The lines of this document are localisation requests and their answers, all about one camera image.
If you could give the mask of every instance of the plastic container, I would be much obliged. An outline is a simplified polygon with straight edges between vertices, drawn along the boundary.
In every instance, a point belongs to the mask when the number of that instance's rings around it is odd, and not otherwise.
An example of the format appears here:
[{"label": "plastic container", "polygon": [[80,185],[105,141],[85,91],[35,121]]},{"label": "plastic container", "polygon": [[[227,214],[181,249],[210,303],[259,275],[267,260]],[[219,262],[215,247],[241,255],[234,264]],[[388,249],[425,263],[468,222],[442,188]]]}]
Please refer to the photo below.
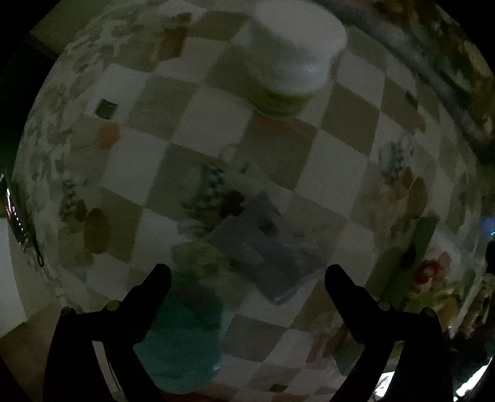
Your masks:
[{"label": "plastic container", "polygon": [[337,17],[300,0],[258,2],[250,35],[249,99],[270,116],[299,113],[325,87],[333,62],[347,45]]}]

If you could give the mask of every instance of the checkered tablecloth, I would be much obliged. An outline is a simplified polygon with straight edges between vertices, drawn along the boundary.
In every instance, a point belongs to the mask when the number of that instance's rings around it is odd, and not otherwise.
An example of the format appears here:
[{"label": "checkered tablecloth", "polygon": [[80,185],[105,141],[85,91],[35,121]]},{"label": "checkered tablecloth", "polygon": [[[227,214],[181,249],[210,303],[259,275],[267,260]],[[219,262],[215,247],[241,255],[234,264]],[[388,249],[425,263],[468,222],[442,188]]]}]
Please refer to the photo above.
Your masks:
[{"label": "checkered tablecloth", "polygon": [[[188,241],[177,224],[187,218],[184,178],[208,163],[255,166],[284,219],[372,293],[386,284],[394,250],[407,246],[417,208],[474,246],[476,159],[429,87],[348,27],[332,81],[305,110],[261,116],[244,93],[252,5],[120,1],[54,66],[13,178],[29,200],[42,274],[62,302],[99,310],[156,263],[173,267],[171,247]],[[381,152],[404,138],[407,178],[394,187]],[[99,235],[108,236],[105,250],[85,247],[92,225],[108,228]],[[93,240],[98,247],[102,238]],[[249,287],[224,311],[222,369],[202,392],[238,402],[328,401],[344,380],[331,356],[334,313],[321,281],[281,306]]]}]

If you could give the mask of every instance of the checkered pattern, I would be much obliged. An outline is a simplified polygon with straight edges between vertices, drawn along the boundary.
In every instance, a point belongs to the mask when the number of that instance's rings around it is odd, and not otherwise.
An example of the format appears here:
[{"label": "checkered pattern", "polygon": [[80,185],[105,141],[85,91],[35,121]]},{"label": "checkered pattern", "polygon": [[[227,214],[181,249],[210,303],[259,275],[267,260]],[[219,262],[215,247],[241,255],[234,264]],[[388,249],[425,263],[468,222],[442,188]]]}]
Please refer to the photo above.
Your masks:
[{"label": "checkered pattern", "polygon": [[[257,114],[244,96],[245,14],[253,1],[170,0],[160,12],[191,12],[182,56],[112,64],[100,77],[73,130],[69,166],[87,176],[83,139],[114,103],[120,140],[99,156],[85,193],[108,216],[108,249],[84,272],[61,269],[62,286],[83,310],[122,299],[156,263],[173,266],[170,248],[187,241],[176,222],[183,179],[200,164],[255,162],[270,181],[273,203],[295,230],[317,240],[319,253],[364,285],[383,252],[369,223],[370,188],[383,185],[382,146],[413,135],[410,162],[428,188],[427,210],[447,219],[456,183],[472,175],[471,152],[459,153],[457,128],[431,90],[380,44],[349,28],[335,79],[295,119]],[[416,113],[427,130],[416,130]],[[231,150],[228,157],[225,151]],[[467,230],[459,231],[465,236]],[[201,392],[226,401],[328,401],[344,378],[330,356],[335,309],[321,282],[305,284],[281,306],[252,289],[225,313],[222,369]]]}]

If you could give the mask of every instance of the white lid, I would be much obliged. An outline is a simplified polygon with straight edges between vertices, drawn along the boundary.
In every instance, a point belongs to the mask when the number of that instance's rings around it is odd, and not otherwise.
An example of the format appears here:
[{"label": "white lid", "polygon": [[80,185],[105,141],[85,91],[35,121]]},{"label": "white lid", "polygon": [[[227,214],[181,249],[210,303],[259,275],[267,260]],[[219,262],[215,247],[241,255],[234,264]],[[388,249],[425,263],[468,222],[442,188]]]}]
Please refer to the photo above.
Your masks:
[{"label": "white lid", "polygon": [[256,4],[255,47],[265,50],[282,45],[294,55],[330,60],[347,44],[347,33],[336,16],[323,7],[301,0],[267,0]]}]

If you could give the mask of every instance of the white jar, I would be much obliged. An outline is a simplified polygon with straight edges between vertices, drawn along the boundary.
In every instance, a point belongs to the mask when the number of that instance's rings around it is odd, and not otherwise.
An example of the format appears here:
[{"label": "white jar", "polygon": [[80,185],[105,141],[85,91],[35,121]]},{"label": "white jar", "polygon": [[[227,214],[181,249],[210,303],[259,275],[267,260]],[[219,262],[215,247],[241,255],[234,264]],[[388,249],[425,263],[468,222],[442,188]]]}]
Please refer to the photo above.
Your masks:
[{"label": "white jar", "polygon": [[347,45],[346,30],[333,14],[301,0],[259,1],[250,36],[249,98],[271,116],[300,112],[327,84],[332,63]]}]

